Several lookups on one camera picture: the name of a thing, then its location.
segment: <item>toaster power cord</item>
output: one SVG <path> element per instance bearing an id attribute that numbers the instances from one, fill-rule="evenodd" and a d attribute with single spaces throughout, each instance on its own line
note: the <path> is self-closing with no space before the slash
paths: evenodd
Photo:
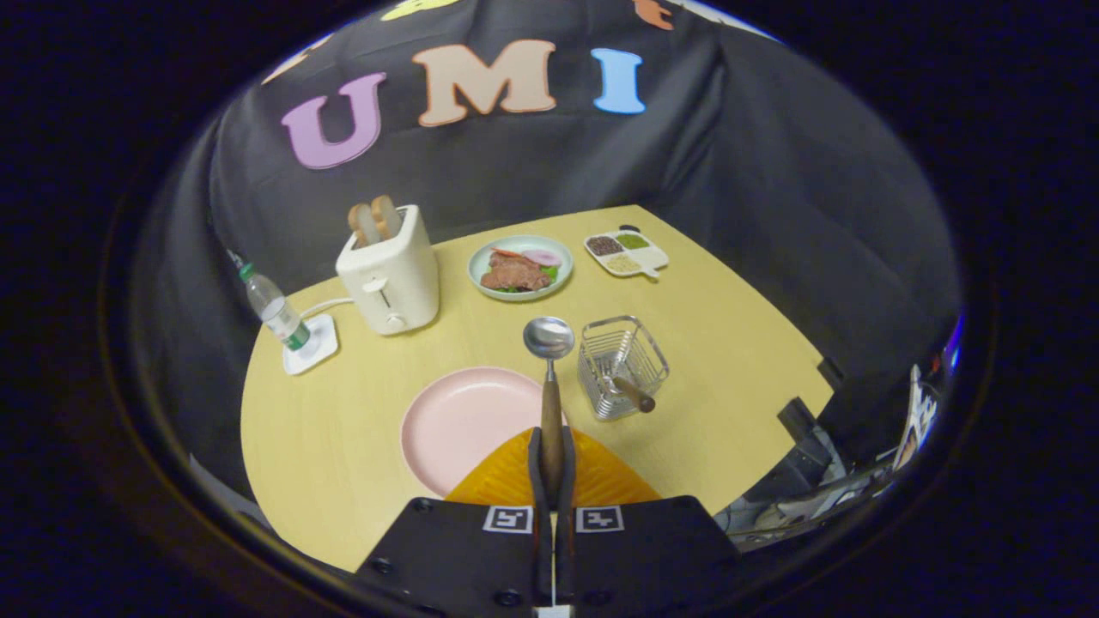
<path id="1" fill-rule="evenodd" d="M 334 307 L 336 305 L 343 305 L 345 302 L 355 302 L 355 299 L 353 299 L 353 298 L 333 298 L 332 300 L 325 300 L 324 302 L 320 302 L 318 305 L 313 305 L 309 309 L 306 309 L 304 311 L 301 312 L 301 319 L 306 319 L 309 316 L 312 316 L 313 313 L 315 313 L 318 311 L 321 311 L 322 309 L 328 309 L 329 307 Z"/>

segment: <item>toaster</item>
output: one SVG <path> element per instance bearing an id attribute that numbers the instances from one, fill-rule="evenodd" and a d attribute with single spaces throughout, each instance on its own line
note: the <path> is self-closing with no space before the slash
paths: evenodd
<path id="1" fill-rule="evenodd" d="M 352 234 L 336 274 L 370 329 L 397 334 L 429 324 L 439 313 L 439 265 L 420 207 L 397 208 L 401 227 L 386 241 L 355 249 Z"/>

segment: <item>wire basket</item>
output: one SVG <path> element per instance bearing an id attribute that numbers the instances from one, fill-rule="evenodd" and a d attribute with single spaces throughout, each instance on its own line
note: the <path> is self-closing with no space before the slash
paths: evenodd
<path id="1" fill-rule="evenodd" d="M 614 387 L 613 378 L 624 378 L 653 396 L 668 377 L 668 362 L 653 335 L 633 316 L 584 327 L 578 366 L 596 418 L 603 421 L 637 411 L 630 398 Z"/>

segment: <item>steak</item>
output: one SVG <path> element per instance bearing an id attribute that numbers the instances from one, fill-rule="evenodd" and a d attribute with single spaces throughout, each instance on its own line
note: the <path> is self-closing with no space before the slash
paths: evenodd
<path id="1" fill-rule="evenodd" d="M 488 258 L 488 265 L 491 271 L 481 276 L 481 285 L 487 288 L 514 287 L 534 291 L 553 283 L 550 275 L 525 257 L 512 257 L 493 252 Z"/>

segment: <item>yellow table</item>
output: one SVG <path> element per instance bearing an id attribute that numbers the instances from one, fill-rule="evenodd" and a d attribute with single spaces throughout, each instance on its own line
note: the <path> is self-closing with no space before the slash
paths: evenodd
<path id="1" fill-rule="evenodd" d="M 586 236 L 637 225 L 668 254 L 659 280 L 606 273 Z M 492 240 L 540 234 L 569 247 L 570 280 L 535 302 L 509 304 L 469 282 L 469 256 Z M 435 245 L 436 321 L 382 336 L 354 305 L 329 309 L 340 351 L 299 376 L 282 369 L 280 343 L 264 331 L 248 365 L 241 438 L 248 481 L 275 530 L 335 566 L 359 566 L 404 504 L 432 494 L 403 462 L 400 424 L 420 390 L 476 365 L 541 382 L 545 363 L 523 346 L 523 325 L 556 316 L 577 331 L 633 314 L 660 345 L 670 375 L 657 408 L 613 422 L 593 417 L 577 379 L 577 352 L 557 363 L 569 423 L 599 440 L 664 496 L 690 494 L 717 512 L 766 474 L 792 440 L 776 415 L 801 397 L 815 415 L 832 395 L 821 354 L 763 296 L 719 260 L 636 206 L 531 221 Z M 290 297 L 298 310 L 347 296 L 333 277 Z"/>

